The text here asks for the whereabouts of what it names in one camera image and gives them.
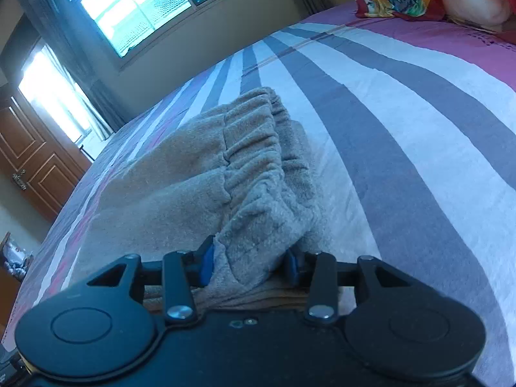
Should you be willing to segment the striped bed sheet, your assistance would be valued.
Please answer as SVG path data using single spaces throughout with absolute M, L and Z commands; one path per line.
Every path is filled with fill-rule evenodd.
M 59 213 L 17 295 L 21 316 L 71 281 L 109 180 L 197 114 L 269 86 L 311 141 L 343 260 L 370 254 L 479 313 L 475 369 L 515 383 L 515 47 L 444 22 L 341 5 L 275 32 L 124 126 Z

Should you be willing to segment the pale pink pillow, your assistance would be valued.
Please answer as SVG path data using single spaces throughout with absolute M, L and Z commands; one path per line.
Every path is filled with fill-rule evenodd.
M 442 0 L 452 20 L 474 25 L 494 32 L 515 26 L 513 11 L 508 0 Z

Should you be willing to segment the dark grey curtain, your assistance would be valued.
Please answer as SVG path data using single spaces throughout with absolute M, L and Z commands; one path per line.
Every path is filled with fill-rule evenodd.
M 121 116 L 121 104 L 94 70 L 93 62 L 83 50 L 77 34 L 67 22 L 58 3 L 55 0 L 18 2 L 104 122 L 114 131 L 122 128 L 127 120 Z

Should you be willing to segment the brown wooden door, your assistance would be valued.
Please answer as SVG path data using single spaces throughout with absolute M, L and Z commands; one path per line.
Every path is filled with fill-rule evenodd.
M 1 97 L 1 171 L 45 219 L 59 216 L 91 165 L 20 93 Z

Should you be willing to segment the beige fleece pants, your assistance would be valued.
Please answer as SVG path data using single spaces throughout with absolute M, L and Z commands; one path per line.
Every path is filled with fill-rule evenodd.
M 213 107 L 124 165 L 102 191 L 71 283 L 127 254 L 144 261 L 214 239 L 207 308 L 302 308 L 307 294 L 274 275 L 291 247 L 335 253 L 330 206 L 303 126 L 257 87 Z

